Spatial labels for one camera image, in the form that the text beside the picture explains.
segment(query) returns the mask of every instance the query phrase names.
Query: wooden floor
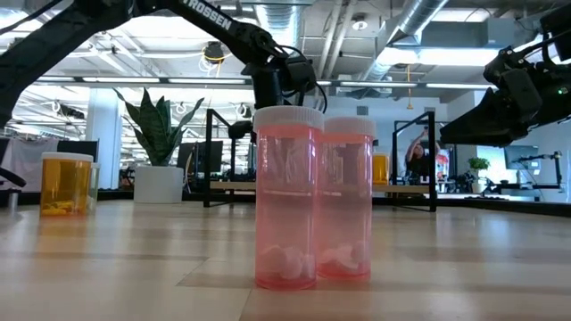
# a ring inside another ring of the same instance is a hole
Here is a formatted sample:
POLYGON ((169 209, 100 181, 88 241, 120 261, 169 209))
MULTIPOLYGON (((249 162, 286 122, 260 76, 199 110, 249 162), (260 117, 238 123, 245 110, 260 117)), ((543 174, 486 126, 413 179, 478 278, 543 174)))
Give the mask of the wooden floor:
POLYGON ((571 320, 571 220, 375 209, 370 283, 253 288, 253 206, 0 213, 0 320, 571 320))

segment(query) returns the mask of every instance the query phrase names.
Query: ceiling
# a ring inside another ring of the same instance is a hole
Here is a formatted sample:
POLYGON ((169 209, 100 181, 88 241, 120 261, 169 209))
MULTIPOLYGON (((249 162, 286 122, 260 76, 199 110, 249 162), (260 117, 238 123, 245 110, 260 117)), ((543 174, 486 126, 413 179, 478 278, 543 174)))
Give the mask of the ceiling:
MULTIPOLYGON (((252 16, 255 9, 243 1, 244 11, 252 16)), ((533 14, 554 8, 568 1, 527 0, 526 7, 521 1, 450 0, 434 21, 485 21, 490 15, 513 17, 533 14)), ((222 7, 232 7, 228 2, 218 2, 222 7)), ((333 1, 322 0, 302 7, 301 29, 297 45, 303 53, 319 64, 324 46, 324 34, 329 27, 328 16, 333 1)), ((363 30, 347 30, 340 57, 333 68, 333 77, 356 75, 366 70, 376 59, 376 38, 383 21, 391 19, 401 11, 403 0, 360 0, 355 12, 365 13, 368 26, 363 30)), ((56 13, 47 12, 36 21, 26 23, 13 32, 0 36, 0 52, 6 50, 15 38, 25 37, 30 31, 39 28, 56 13)), ((0 27, 9 25, 26 15, 15 7, 0 9, 0 27)), ((198 77, 198 78, 241 78, 244 65, 234 56, 229 56, 219 69, 206 70, 201 65, 202 51, 209 41, 215 40, 195 25, 175 16, 147 16, 129 21, 123 26, 108 32, 93 35, 74 53, 54 66, 47 75, 84 77, 198 77)), ((471 82, 483 83, 481 66, 445 66, 434 64, 413 64, 408 69, 392 67, 388 76, 394 81, 425 81, 436 83, 471 82)), ((137 103, 142 94, 141 88, 118 88, 132 103, 137 103)), ((230 122, 240 119, 236 106, 240 103, 253 103, 251 90, 196 89, 196 88, 149 88, 154 100, 165 95, 175 106, 181 103, 192 106, 201 97, 206 97, 205 105, 216 109, 230 122)), ((395 100, 409 94, 416 97, 445 97, 447 90, 414 89, 410 93, 405 88, 395 88, 391 97, 395 100)), ((67 121, 52 110, 53 101, 58 100, 70 107, 87 113, 89 88, 84 86, 31 86, 21 96, 14 110, 14 118, 25 121, 67 121)), ((194 117, 193 126, 203 124, 205 112, 200 110, 194 117)), ((78 123, 79 132, 84 124, 78 123)), ((43 127, 55 134, 79 138, 78 130, 70 126, 50 125, 43 127)), ((124 133, 131 139, 130 133, 124 133)))

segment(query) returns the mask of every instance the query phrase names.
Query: small potted plant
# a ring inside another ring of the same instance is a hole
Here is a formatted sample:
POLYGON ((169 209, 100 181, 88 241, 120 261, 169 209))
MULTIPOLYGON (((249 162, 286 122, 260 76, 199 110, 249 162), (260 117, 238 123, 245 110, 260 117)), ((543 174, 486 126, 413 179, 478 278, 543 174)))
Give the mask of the small potted plant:
POLYGON ((193 118, 204 98, 183 116, 178 126, 173 127, 170 123, 170 101, 165 101, 164 97, 154 105, 145 89, 141 105, 136 107, 125 101, 120 92, 115 90, 115 93, 125 102, 128 115, 140 128, 131 124, 137 141, 145 149, 151 162, 151 166, 142 166, 135 170, 135 202, 181 202, 184 171, 170 167, 169 162, 172 153, 182 142, 186 131, 183 126, 193 118))
POLYGON ((480 170, 487 170, 490 168, 490 162, 487 159, 474 157, 468 160, 468 164, 476 176, 474 182, 472 182, 472 193, 482 193, 485 190, 485 184, 480 183, 478 173, 480 170))

